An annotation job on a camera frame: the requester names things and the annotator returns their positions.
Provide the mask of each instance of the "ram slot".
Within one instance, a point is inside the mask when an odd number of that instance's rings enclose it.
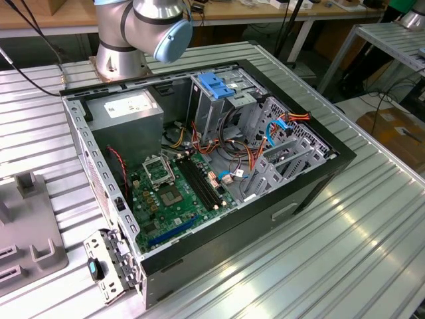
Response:
[[[189,158],[178,159],[176,165],[208,211],[212,211],[215,205],[220,205],[217,194]]]

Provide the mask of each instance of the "cardboard box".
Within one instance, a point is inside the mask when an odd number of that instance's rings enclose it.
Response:
[[[28,8],[34,15],[51,16],[65,3],[66,0],[25,0]],[[25,15],[27,10],[20,1],[13,2],[19,10]],[[10,6],[4,1],[0,1],[0,10],[10,9]]]
[[[374,117],[375,112],[368,112],[357,120],[357,124],[371,133]],[[406,135],[405,130],[417,140]],[[403,111],[398,108],[379,110],[373,137],[417,173],[425,171],[425,130]]]

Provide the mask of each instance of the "yellow wire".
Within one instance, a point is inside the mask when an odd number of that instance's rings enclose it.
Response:
[[[183,132],[184,131],[185,131],[185,128],[182,128],[181,132],[180,132],[180,138],[179,138],[179,140],[177,141],[176,144],[171,146],[172,148],[178,148],[180,146],[181,142],[183,141]]]

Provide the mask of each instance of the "sheet metal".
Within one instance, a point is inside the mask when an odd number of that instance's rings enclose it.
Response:
[[[409,68],[415,71],[425,68],[425,59],[418,54],[425,47],[425,30],[411,31],[398,23],[376,23],[359,25],[356,32]]]
[[[47,180],[70,264],[0,298],[0,318],[408,318],[425,297],[425,181],[264,49],[189,49],[155,73],[247,58],[357,154],[303,213],[143,313],[134,293],[109,307],[82,241],[106,226],[76,158],[59,98],[0,72],[0,179],[34,169]],[[97,83],[88,62],[70,86]],[[49,90],[55,66],[25,71]]]

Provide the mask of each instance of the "motherboard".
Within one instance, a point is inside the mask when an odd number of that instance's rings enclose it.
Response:
[[[133,172],[133,214],[140,226],[136,242],[142,252],[154,249],[185,231],[236,207],[230,193],[216,185],[215,174],[200,154],[164,160]],[[173,183],[152,183],[153,178],[174,175]]]

